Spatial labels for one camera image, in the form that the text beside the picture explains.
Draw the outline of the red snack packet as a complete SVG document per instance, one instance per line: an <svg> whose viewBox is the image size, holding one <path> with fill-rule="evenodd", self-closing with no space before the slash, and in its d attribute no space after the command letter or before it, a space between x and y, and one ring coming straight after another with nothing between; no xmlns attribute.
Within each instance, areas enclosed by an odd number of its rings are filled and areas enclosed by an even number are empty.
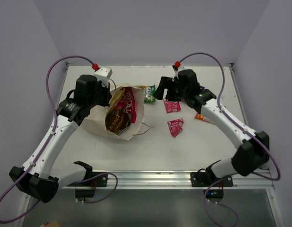
<svg viewBox="0 0 292 227"><path fill-rule="evenodd" d="M170 134L175 138L179 133L182 132L182 126L184 124L184 120L182 118L168 121L168 128L170 131Z"/></svg>
<svg viewBox="0 0 292 227"><path fill-rule="evenodd" d="M163 100L166 112L168 114L179 112L181 110L180 103L178 101Z"/></svg>

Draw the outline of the green snack packet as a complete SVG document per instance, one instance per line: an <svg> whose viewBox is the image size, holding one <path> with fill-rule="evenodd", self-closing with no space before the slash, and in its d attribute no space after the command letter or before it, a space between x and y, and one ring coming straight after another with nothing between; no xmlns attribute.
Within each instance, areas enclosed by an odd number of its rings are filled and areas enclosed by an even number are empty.
<svg viewBox="0 0 292 227"><path fill-rule="evenodd" d="M143 91L145 103L154 103L156 101L154 97L155 85L139 85L138 88Z"/></svg>

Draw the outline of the tan yellow chips bag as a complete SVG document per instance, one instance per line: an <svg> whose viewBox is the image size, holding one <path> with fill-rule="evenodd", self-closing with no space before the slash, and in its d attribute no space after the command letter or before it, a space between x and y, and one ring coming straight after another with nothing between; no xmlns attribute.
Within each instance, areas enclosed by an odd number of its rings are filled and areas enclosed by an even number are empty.
<svg viewBox="0 0 292 227"><path fill-rule="evenodd" d="M113 95L111 102L110 102L110 105L109 105L109 108L108 108L108 113L110 113L111 111L114 110L116 105L122 99L124 92L125 92L125 88L122 88Z"/></svg>

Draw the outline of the beige paper bag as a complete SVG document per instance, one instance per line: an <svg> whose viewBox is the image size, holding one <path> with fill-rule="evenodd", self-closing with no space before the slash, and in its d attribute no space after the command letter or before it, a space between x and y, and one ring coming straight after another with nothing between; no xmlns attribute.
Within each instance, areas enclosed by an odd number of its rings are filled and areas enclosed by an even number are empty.
<svg viewBox="0 0 292 227"><path fill-rule="evenodd" d="M139 89L137 86L133 86L127 83L119 84L119 85L113 85L113 87L110 89L110 93L113 97L113 95L119 91L120 89L124 87L131 87L133 90L133 94L136 101L136 113L137 113L137 119L135 123L131 123L131 125L126 128L123 132L120 134L115 134L113 132L110 132L106 129L105 126L105 119L108 116L108 107L102 107L102 106L96 106L92 108L90 115L86 117L83 120L82 127L89 133L99 135L102 137L110 138L110 139L119 139L119 140L129 140L134 136L139 136L145 134L148 130L145 132L140 133L139 130L142 127L142 125L147 125L145 123L145 114L144 114L144 94L141 89Z"/></svg>

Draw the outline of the brown sea salt chips bag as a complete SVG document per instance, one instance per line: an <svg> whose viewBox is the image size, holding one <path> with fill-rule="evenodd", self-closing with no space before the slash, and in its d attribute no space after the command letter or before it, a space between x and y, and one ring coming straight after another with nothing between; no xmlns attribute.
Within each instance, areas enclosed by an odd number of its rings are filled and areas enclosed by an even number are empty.
<svg viewBox="0 0 292 227"><path fill-rule="evenodd" d="M105 119L106 129L115 134L120 134L131 125L129 115L123 111L113 111Z"/></svg>

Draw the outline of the pink Real chips bag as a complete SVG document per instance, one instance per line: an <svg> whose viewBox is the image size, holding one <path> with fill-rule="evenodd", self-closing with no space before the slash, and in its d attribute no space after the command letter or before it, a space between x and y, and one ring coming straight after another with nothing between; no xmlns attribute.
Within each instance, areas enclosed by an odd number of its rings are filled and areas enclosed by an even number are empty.
<svg viewBox="0 0 292 227"><path fill-rule="evenodd" d="M124 87L124 92L120 101L116 104L114 111L122 110L129 115L131 123L135 123L137 119L136 101L131 87Z"/></svg>

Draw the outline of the orange snack packet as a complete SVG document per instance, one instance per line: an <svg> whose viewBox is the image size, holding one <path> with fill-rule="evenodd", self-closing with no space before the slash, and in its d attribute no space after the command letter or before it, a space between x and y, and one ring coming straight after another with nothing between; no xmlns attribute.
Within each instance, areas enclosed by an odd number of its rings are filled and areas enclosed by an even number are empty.
<svg viewBox="0 0 292 227"><path fill-rule="evenodd" d="M202 114L199 114L199 113L197 113L196 115L195 115L195 119L197 119L197 120L201 120L201 121L205 121L205 122L208 122L208 123L211 123L211 124L214 124L211 120L209 120L207 117L205 117L204 115L202 115Z"/></svg>

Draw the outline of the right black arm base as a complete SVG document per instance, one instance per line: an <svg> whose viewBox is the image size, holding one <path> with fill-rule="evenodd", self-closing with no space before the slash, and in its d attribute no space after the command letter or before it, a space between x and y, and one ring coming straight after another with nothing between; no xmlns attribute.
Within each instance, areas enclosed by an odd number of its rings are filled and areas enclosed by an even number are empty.
<svg viewBox="0 0 292 227"><path fill-rule="evenodd" d="M209 173L204 168L199 169L196 172L190 173L190 181L192 187L206 187L218 181L219 178L216 178L214 174ZM212 201L220 202L224 197L224 188L233 187L233 180L230 175L226 176L222 181L213 185L217 189L209 189L208 192L204 190L204 195L207 199Z"/></svg>

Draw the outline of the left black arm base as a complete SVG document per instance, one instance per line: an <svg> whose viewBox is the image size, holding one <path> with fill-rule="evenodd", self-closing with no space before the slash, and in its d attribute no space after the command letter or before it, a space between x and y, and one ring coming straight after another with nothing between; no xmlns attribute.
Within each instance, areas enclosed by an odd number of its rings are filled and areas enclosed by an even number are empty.
<svg viewBox="0 0 292 227"><path fill-rule="evenodd" d="M79 201L91 201L96 195L97 189L101 189L107 186L108 174L104 172L92 172L90 176L85 179L89 179L94 176L98 176L88 182L72 183L67 187L75 187L75 198Z"/></svg>

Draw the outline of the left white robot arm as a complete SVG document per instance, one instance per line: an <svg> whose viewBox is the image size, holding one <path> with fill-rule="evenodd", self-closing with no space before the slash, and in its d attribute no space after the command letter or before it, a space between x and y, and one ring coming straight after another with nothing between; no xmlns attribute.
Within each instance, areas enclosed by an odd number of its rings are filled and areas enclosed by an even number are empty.
<svg viewBox="0 0 292 227"><path fill-rule="evenodd" d="M53 124L32 156L21 166L12 167L9 176L17 188L47 203L57 191L74 183L89 185L93 180L92 167L76 161L58 171L52 169L59 153L70 136L97 105L109 106L111 99L109 76L81 75L75 89L68 92L55 110Z"/></svg>

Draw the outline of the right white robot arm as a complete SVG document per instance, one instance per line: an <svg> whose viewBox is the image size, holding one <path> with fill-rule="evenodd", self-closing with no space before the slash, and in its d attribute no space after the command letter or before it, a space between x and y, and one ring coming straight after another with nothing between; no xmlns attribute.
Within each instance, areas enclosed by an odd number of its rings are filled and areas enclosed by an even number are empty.
<svg viewBox="0 0 292 227"><path fill-rule="evenodd" d="M206 168L205 180L209 185L217 185L227 175L248 176L268 162L265 149L269 147L269 136L251 129L218 105L216 95L200 86L193 70L180 70L173 78L161 77L154 97L185 102L216 125L237 149L233 157L218 160Z"/></svg>

